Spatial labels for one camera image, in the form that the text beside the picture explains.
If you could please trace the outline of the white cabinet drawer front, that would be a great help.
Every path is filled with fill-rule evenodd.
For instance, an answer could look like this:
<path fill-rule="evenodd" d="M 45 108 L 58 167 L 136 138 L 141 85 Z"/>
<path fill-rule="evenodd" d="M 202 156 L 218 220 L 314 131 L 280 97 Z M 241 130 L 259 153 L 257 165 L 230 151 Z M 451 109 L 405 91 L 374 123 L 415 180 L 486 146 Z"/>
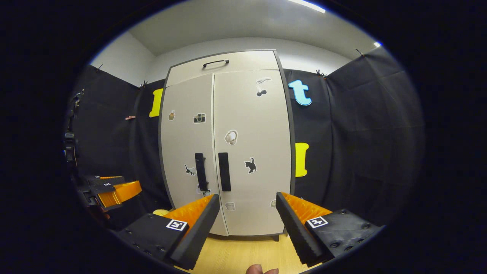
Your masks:
<path fill-rule="evenodd" d="M 202 65 L 217 60 L 228 59 L 229 64 L 212 64 L 203 68 Z M 278 61 L 274 51 L 240 51 L 225 54 L 214 54 L 172 66 L 169 69 L 166 86 L 182 83 L 209 73 L 228 73 L 249 70 L 278 70 Z"/>

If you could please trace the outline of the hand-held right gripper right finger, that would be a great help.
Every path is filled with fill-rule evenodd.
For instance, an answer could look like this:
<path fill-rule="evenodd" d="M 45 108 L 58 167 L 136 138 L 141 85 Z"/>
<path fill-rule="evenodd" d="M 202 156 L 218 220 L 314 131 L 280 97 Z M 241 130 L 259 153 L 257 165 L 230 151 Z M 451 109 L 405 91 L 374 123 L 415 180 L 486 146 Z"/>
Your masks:
<path fill-rule="evenodd" d="M 313 267 L 348 256 L 384 229 L 348 209 L 328 210 L 278 191 L 275 207 L 302 264 Z"/>

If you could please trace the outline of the black backdrop cloth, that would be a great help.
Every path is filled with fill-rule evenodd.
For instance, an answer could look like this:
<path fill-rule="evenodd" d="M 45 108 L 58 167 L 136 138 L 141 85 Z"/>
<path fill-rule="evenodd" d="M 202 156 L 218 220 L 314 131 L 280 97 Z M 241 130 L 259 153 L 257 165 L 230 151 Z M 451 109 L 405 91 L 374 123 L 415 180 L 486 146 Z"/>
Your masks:
<path fill-rule="evenodd" d="M 296 142 L 309 144 L 307 175 L 294 194 L 330 210 L 346 208 L 377 226 L 388 225 L 408 203 L 424 154 L 419 96 L 405 69 L 374 49 L 326 78 L 284 69 L 288 81 L 309 86 L 310 106 L 292 106 Z M 123 228 L 142 214 L 171 209 L 161 173 L 153 92 L 86 66 L 71 93 L 71 130 L 81 175 L 138 180 L 142 192 L 109 216 Z"/>

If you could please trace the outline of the white cabinet door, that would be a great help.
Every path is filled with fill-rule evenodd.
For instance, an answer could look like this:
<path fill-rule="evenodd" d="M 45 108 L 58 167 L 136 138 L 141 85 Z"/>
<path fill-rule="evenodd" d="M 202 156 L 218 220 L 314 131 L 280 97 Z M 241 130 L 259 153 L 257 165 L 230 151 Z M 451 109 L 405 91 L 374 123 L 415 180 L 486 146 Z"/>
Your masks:
<path fill-rule="evenodd" d="M 281 234 L 278 191 L 292 185 L 289 111 L 279 70 L 218 73 L 213 125 L 221 211 L 230 236 Z M 218 153 L 228 153 L 231 191 L 222 191 Z"/>
<path fill-rule="evenodd" d="M 219 194 L 213 131 L 212 73 L 168 86 L 163 92 L 160 156 L 166 189 L 174 208 Z M 200 191 L 195 153 L 205 156 L 208 191 Z"/>

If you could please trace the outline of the long ceiling light strip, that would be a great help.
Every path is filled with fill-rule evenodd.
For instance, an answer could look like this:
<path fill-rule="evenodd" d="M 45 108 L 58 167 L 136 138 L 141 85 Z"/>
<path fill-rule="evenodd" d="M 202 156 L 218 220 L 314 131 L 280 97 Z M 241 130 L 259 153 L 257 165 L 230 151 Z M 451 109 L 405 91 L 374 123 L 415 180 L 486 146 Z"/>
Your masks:
<path fill-rule="evenodd" d="M 287 0 L 289 2 L 293 2 L 297 5 L 301 5 L 301 6 L 304 6 L 304 7 L 307 7 L 307 8 L 310 8 L 314 11 L 317 11 L 321 14 L 325 14 L 326 13 L 326 10 L 318 5 L 315 5 L 311 2 L 307 2 L 307 1 L 304 1 L 304 0 Z"/>

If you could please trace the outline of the white shoe cabinet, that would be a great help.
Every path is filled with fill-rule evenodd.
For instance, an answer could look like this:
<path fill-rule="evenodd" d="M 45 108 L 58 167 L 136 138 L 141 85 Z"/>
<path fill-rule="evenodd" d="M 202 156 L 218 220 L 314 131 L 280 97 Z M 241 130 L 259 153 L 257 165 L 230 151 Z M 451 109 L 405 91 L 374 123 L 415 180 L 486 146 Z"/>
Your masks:
<path fill-rule="evenodd" d="M 210 54 L 171 66 L 158 118 L 171 205 L 218 195 L 211 234 L 278 241 L 285 226 L 275 197 L 294 192 L 296 160 L 277 51 Z"/>

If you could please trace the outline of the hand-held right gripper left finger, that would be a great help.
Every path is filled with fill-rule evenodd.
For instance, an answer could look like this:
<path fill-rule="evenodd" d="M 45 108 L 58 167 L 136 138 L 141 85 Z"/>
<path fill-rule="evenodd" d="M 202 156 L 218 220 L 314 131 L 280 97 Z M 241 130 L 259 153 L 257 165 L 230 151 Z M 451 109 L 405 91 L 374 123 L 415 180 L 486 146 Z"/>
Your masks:
<path fill-rule="evenodd" d="M 129 248 L 156 262 L 194 269 L 220 211 L 220 196 L 211 194 L 164 216 L 147 213 L 115 235 Z"/>

